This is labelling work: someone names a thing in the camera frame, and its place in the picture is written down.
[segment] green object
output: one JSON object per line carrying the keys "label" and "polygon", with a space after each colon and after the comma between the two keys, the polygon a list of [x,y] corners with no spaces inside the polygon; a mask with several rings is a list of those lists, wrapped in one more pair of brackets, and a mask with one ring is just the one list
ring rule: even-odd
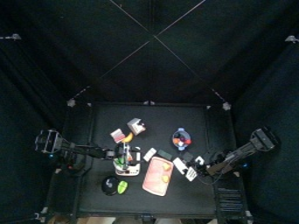
{"label": "green object", "polygon": [[126,182],[124,180],[121,180],[117,184],[117,193],[121,194],[126,189]]}

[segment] yellow object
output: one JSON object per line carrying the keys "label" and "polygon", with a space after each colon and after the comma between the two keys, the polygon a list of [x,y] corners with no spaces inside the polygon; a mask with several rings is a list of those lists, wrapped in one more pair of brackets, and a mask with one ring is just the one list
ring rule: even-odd
{"label": "yellow object", "polygon": [[129,134],[126,135],[126,137],[121,140],[121,143],[129,143],[133,139],[133,133],[129,132]]}
{"label": "yellow object", "polygon": [[169,171],[171,166],[169,166],[167,163],[162,163],[162,169],[164,169],[165,171]]}
{"label": "yellow object", "polygon": [[162,182],[168,183],[169,182],[169,177],[168,176],[162,176]]}

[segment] white object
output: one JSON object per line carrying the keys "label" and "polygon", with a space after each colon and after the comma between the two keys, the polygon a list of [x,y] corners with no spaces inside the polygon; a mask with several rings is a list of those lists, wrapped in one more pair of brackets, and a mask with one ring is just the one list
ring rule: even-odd
{"label": "white object", "polygon": [[152,148],[145,154],[144,154],[144,161],[148,162],[152,158],[153,154],[156,153],[156,149]]}
{"label": "white object", "polygon": [[125,138],[121,129],[116,129],[109,135],[113,137],[116,143],[120,143],[120,141]]}
{"label": "white object", "polygon": [[197,156],[195,158],[195,162],[197,162],[199,160],[200,160],[200,165],[203,165],[204,164],[204,159],[201,158],[201,156]]}
{"label": "white object", "polygon": [[140,124],[141,119],[134,118],[132,121],[126,123],[128,128],[132,130],[134,135],[140,132],[145,131],[145,126]]}
{"label": "white object", "polygon": [[184,170],[188,170],[188,167],[185,166],[185,164],[183,163],[183,161],[176,158],[173,161],[172,161],[176,169],[179,170],[179,172],[181,173],[181,175],[184,174]]}
{"label": "white object", "polygon": [[185,178],[189,181],[193,181],[193,179],[197,177],[197,172],[189,167],[188,172],[185,174]]}
{"label": "white object", "polygon": [[[140,152],[134,155],[136,161],[140,161]],[[116,175],[118,176],[136,176],[140,172],[140,164],[129,165],[125,170],[117,166],[116,162],[113,161],[113,165],[116,167]]]}

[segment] black curtain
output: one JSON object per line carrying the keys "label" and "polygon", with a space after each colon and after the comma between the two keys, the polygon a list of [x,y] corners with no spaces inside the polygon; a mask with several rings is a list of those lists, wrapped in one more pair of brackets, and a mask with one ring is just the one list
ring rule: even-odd
{"label": "black curtain", "polygon": [[239,143],[263,125],[281,139],[252,157],[247,192],[257,217],[295,222],[297,46],[284,39],[299,2],[113,2],[0,3],[1,37],[22,38],[0,39],[0,216],[40,211],[50,161],[33,139],[40,129],[61,130],[65,101],[82,88],[88,101],[221,103],[213,88],[235,104]]}
{"label": "black curtain", "polygon": [[271,127],[280,145],[248,160],[249,208],[260,223],[297,223],[299,45],[289,44],[235,104],[237,140]]}
{"label": "black curtain", "polygon": [[[1,33],[8,33],[4,24]],[[66,102],[21,44],[0,41],[0,222],[33,217],[48,192],[50,160],[34,152],[41,129],[61,129]]]}

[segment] colorful object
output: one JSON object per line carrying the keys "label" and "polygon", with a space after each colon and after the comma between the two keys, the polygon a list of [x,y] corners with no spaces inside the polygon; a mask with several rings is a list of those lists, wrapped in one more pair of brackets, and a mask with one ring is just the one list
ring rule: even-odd
{"label": "colorful object", "polygon": [[121,180],[117,184],[116,191],[118,194],[121,194],[126,190],[126,182]]}
{"label": "colorful object", "polygon": [[113,137],[116,143],[120,143],[120,141],[125,138],[121,129],[114,130],[109,135]]}
{"label": "colorful object", "polygon": [[149,193],[164,196],[171,181],[173,163],[160,157],[152,157],[150,164],[144,176],[142,188]]}
{"label": "colorful object", "polygon": [[129,132],[129,134],[126,135],[126,137],[121,140],[121,143],[129,143],[133,139],[133,133]]}
{"label": "colorful object", "polygon": [[172,143],[179,148],[179,151],[183,151],[184,148],[192,143],[191,135],[184,131],[183,128],[179,128],[173,132]]}

